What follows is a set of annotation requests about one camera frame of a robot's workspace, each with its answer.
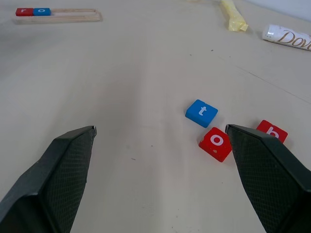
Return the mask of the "wooden tile tray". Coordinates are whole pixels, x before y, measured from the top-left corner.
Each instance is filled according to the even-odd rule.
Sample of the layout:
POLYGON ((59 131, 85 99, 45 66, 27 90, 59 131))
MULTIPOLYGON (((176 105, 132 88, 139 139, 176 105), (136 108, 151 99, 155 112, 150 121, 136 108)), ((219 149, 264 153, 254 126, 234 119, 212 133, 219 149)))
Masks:
POLYGON ((16 24, 54 24, 102 21, 102 14, 96 9, 54 8, 51 16, 31 16, 13 18, 16 24))

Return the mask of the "red letter b tile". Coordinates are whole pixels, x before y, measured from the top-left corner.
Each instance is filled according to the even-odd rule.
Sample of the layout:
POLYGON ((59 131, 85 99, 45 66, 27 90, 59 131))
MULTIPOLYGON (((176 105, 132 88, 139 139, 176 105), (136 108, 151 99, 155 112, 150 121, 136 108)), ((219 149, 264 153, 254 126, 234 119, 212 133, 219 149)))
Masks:
POLYGON ((288 133, 285 130, 279 128, 276 125, 273 125, 267 120, 262 120, 256 129, 278 138, 282 143, 284 143, 288 136, 288 133))

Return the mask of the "yellow wrapped packet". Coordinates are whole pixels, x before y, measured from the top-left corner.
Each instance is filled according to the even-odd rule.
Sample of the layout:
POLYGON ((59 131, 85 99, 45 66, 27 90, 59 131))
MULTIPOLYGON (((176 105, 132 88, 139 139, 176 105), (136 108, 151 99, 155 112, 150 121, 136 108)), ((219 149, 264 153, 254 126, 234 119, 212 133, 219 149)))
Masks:
POLYGON ((233 0, 221 0, 221 5, 224 7, 229 16, 228 30, 232 32, 247 31, 248 24, 240 14, 233 0))

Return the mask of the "white Dove package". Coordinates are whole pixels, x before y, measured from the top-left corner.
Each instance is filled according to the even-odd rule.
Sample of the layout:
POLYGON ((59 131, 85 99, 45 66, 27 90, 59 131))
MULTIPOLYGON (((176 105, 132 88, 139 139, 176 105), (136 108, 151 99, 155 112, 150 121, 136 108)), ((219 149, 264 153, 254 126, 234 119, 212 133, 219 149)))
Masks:
POLYGON ((311 35, 270 24, 262 32, 262 39, 298 49, 311 51, 311 35))

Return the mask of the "red letter o tile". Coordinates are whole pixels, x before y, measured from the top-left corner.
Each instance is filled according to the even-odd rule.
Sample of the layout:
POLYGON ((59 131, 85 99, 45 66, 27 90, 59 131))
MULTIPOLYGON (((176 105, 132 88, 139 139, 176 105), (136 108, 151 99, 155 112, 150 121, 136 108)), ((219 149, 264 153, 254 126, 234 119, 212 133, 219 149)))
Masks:
POLYGON ((199 147, 219 162, 223 162, 232 151, 228 135, 216 127, 203 137, 199 147))

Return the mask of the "blue letter t tile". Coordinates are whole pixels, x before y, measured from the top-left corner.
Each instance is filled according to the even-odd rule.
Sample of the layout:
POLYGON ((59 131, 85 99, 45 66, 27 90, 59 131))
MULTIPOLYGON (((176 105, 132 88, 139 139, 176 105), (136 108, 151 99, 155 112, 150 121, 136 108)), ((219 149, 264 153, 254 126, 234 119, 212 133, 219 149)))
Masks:
POLYGON ((196 100, 185 113, 185 117, 199 124, 200 126, 207 128, 211 121, 218 113, 218 109, 206 104, 201 100, 196 100))

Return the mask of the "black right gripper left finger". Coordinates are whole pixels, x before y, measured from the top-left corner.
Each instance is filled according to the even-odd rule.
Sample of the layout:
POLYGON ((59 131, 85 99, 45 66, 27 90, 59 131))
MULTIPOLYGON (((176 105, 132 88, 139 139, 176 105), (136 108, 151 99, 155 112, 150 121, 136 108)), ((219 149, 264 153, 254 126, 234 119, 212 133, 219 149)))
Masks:
POLYGON ((0 201, 0 233, 70 233, 96 134, 86 126, 51 142, 0 201))

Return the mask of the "blue letter o tile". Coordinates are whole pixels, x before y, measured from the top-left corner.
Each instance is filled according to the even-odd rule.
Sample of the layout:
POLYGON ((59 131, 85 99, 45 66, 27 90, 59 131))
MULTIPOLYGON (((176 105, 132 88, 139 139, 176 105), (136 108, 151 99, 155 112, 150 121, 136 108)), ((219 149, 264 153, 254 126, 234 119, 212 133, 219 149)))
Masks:
POLYGON ((33 9, 34 16, 51 16, 52 12, 50 8, 34 8, 33 9))

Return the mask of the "red letter r tile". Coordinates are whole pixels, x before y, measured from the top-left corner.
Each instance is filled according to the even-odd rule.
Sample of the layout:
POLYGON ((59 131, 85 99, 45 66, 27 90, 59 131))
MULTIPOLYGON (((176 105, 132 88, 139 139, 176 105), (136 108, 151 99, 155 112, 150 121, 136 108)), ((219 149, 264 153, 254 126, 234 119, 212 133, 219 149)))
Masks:
POLYGON ((34 15, 33 8, 17 8, 16 16, 18 17, 31 17, 34 15))

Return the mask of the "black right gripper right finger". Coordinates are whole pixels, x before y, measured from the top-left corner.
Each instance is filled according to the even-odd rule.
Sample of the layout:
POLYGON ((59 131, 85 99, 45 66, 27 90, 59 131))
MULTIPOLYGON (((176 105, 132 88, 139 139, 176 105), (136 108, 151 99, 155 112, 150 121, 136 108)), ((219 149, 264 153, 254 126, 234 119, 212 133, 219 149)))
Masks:
POLYGON ((225 132, 266 233, 311 233, 311 171, 274 136, 234 124, 225 132))

